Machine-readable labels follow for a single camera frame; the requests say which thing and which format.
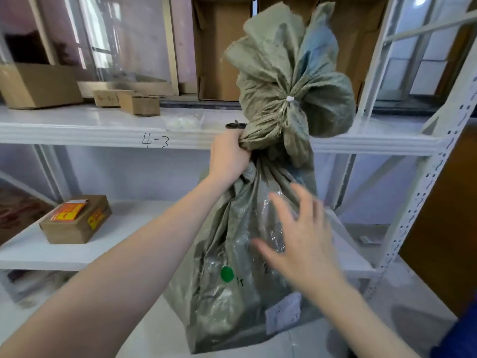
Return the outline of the person's right hand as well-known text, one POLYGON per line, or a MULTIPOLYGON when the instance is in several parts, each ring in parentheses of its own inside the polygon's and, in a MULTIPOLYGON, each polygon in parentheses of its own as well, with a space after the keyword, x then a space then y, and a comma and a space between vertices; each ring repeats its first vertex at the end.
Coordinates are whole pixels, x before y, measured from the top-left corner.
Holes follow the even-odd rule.
POLYGON ((306 222, 298 220, 299 213, 296 217, 293 216, 288 202, 278 193, 270 193, 269 199, 281 222, 284 241, 282 253, 287 259, 285 269, 276 270, 297 290, 296 283, 304 278, 324 278, 332 274, 344 277, 335 254, 331 225, 322 201, 316 198, 317 221, 306 222))

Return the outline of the person's left hand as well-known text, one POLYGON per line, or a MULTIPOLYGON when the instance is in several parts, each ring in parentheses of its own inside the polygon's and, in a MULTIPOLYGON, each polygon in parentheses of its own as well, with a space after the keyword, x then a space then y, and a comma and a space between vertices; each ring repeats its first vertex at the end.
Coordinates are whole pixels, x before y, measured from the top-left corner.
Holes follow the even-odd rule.
POLYGON ((209 176, 217 186, 229 188, 247 169, 251 152, 241 148, 243 129, 226 129, 217 134, 210 148, 209 176))

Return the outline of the grey-green woven sack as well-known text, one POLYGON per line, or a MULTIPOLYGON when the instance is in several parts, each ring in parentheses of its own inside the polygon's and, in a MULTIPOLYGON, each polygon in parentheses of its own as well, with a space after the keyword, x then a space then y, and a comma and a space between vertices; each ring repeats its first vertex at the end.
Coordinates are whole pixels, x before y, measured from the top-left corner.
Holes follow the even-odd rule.
MULTIPOLYGON (((191 354, 265 342, 265 311, 294 292, 252 246, 257 238, 282 253, 281 222, 269 200, 282 195, 294 212, 299 200, 291 183, 317 194, 310 137, 346 133, 355 117, 350 79, 336 71, 339 52, 329 26, 334 3, 314 9, 308 24, 283 2, 244 25, 245 36, 226 50, 239 69, 239 102, 252 142, 244 173, 214 205, 164 293, 182 322, 191 354), (286 97, 295 102, 286 105, 286 97), (224 283, 220 271, 232 268, 224 283)), ((321 318, 301 298, 301 318, 289 329, 321 318)))

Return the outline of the person's right forearm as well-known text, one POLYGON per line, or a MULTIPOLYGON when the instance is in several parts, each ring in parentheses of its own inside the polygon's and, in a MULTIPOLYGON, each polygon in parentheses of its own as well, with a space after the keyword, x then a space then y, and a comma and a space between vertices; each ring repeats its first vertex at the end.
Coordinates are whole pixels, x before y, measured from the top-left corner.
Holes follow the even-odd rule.
POLYGON ((319 307, 358 358, 420 358, 342 275, 304 278, 296 287, 319 307))

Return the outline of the small clear plastic bag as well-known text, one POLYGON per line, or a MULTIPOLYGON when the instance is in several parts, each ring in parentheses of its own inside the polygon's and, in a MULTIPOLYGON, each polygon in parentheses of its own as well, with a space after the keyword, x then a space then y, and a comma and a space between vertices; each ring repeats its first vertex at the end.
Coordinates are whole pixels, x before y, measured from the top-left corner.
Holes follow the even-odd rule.
POLYGON ((177 115, 166 115, 161 117, 164 129, 168 131, 191 132, 200 130, 204 123, 202 113, 182 113, 177 115))

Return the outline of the white paper label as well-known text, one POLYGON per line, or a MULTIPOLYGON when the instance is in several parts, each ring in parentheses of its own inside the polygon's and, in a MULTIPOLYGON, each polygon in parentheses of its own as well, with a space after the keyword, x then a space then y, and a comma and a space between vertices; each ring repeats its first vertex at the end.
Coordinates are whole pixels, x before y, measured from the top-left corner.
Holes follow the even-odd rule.
POLYGON ((293 292, 265 311, 266 335, 284 331, 299 321, 301 298, 301 293, 293 292))

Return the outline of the brown wooden door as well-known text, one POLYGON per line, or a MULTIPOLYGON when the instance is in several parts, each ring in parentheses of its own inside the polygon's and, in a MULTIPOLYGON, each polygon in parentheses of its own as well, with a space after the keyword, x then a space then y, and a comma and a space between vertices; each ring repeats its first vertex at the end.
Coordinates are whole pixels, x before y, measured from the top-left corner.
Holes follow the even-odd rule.
POLYGON ((400 256, 457 317, 477 293, 477 120, 464 128, 400 256))

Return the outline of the wide open cardboard box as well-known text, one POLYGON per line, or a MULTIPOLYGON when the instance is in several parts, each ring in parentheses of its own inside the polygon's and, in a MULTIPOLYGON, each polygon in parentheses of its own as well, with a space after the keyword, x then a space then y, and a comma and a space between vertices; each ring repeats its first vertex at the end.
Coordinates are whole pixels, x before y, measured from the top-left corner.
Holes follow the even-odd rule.
POLYGON ((339 46, 337 71, 352 82, 358 104, 389 0, 258 0, 258 11, 283 2, 308 24, 317 5, 334 2, 330 27, 339 46))

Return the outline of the wooden framed glass panel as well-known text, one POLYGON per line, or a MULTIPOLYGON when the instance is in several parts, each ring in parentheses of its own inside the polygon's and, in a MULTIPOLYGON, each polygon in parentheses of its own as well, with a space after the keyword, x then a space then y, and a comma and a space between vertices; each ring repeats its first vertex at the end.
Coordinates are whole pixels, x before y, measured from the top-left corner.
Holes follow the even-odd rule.
POLYGON ((84 97, 98 89, 179 96, 171 0, 27 0, 50 65, 61 64, 54 32, 70 30, 74 61, 93 80, 78 81, 84 97))

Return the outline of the white metal shelving rack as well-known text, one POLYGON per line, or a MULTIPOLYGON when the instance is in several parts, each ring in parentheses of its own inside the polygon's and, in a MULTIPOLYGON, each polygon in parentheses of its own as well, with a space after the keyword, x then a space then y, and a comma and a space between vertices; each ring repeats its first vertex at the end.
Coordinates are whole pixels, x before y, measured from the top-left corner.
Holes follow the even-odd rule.
MULTIPOLYGON (((460 17, 386 35, 390 31, 391 17, 397 12, 397 0, 389 2, 385 11, 385 30, 378 37, 354 124, 345 134, 331 138, 313 137, 310 141, 313 151, 318 153, 342 157, 360 154, 390 156, 385 165, 363 182, 345 204, 338 206, 337 202, 333 203, 337 214, 366 194, 402 156, 420 158, 405 202, 390 224, 381 249, 374 255, 377 260, 372 264, 373 268, 359 270, 355 264, 349 270, 356 278, 370 280, 364 292, 369 300, 402 247, 477 104, 476 37, 446 102, 426 121, 419 133, 403 129, 403 121, 390 124, 371 118, 378 86, 389 61, 388 54, 396 41, 477 23, 476 9, 460 17)), ((164 117, 141 119, 121 112, 102 112, 96 107, 70 106, 31 112, 2 107, 0 143, 31 144, 39 149, 37 155, 46 165, 46 173, 50 173, 59 185, 56 175, 63 172, 51 146, 207 150, 226 124, 247 122, 241 110, 167 108, 165 116, 176 118, 179 112, 185 112, 188 121, 193 120, 194 113, 202 114, 202 122, 197 127, 169 127, 164 117)))

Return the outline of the cardboard box with yellow labels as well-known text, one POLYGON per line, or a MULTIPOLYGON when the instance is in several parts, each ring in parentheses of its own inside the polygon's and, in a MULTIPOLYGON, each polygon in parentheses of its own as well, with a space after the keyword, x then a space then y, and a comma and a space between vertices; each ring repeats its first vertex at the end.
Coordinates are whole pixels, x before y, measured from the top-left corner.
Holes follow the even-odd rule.
POLYGON ((39 227, 50 244, 86 244, 111 214, 105 195, 78 195, 48 213, 39 227))

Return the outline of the white framed window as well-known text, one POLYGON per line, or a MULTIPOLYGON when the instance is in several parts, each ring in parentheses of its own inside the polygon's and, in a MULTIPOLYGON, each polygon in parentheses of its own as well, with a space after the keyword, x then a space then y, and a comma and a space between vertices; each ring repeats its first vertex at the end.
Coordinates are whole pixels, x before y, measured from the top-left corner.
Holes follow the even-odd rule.
MULTIPOLYGON (((462 17, 477 8, 477 0, 399 0, 398 5, 391 30, 403 33, 462 17)), ((454 26, 394 41, 377 100, 403 102, 411 97, 444 96, 473 33, 472 25, 454 26)))

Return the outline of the blue garment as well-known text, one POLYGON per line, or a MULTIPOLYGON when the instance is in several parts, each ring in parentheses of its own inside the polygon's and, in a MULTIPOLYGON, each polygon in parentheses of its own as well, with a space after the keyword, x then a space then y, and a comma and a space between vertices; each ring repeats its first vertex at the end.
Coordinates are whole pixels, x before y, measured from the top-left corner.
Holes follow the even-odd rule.
POLYGON ((477 358, 477 301, 473 301, 465 313, 433 347, 430 358, 477 358))

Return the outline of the large closed cardboard box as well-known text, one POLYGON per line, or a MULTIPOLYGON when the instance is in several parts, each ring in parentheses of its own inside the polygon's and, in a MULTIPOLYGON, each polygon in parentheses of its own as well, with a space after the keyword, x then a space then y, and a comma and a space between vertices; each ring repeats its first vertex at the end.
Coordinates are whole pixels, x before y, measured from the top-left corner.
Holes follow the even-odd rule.
POLYGON ((10 109, 41 109, 83 103, 71 66, 0 64, 0 93, 10 109))

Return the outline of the large clear plastic bag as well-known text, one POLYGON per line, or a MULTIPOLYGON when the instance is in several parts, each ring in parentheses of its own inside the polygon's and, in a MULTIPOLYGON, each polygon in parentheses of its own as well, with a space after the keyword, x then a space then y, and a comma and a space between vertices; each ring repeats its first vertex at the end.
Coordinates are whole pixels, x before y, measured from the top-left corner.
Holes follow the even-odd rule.
POLYGON ((56 291, 76 273, 61 270, 0 270, 0 292, 4 292, 14 303, 28 307, 31 304, 27 301, 31 296, 43 290, 56 291))

